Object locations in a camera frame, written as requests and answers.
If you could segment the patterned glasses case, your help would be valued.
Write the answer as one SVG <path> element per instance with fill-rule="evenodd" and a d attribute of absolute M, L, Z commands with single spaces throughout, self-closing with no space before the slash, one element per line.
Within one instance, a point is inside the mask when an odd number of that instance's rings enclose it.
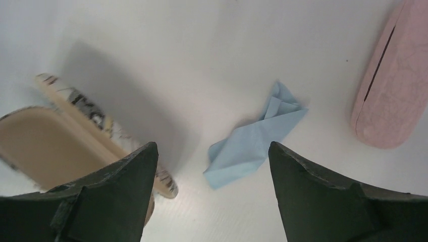
<path fill-rule="evenodd" d="M 30 106 L 1 118 L 1 159 L 45 193 L 113 164 L 143 144 L 77 89 L 56 76 L 36 77 L 54 107 Z M 157 161 L 145 225 L 154 210 L 153 194 L 173 199 L 178 187 Z"/>

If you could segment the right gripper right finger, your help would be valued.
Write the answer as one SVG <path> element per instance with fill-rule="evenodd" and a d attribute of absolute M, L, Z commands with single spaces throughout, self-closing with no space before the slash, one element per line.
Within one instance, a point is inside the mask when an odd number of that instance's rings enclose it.
<path fill-rule="evenodd" d="M 269 163 L 288 241 L 427 241 L 427 197 L 375 187 L 278 142 Z"/>

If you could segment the pink glasses case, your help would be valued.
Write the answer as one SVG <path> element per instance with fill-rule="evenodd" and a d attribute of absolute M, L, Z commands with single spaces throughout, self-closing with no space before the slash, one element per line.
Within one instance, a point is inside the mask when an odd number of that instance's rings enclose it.
<path fill-rule="evenodd" d="M 402 1 L 379 37 L 357 92 L 351 126 L 362 143 L 393 149 L 427 106 L 427 1 Z"/>

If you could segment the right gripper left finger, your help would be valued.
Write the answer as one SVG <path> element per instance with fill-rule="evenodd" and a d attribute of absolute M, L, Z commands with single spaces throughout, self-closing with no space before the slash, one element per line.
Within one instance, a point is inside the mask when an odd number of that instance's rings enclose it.
<path fill-rule="evenodd" d="M 45 193 L 1 197 L 1 241 L 140 241 L 157 161 L 149 142 Z"/>

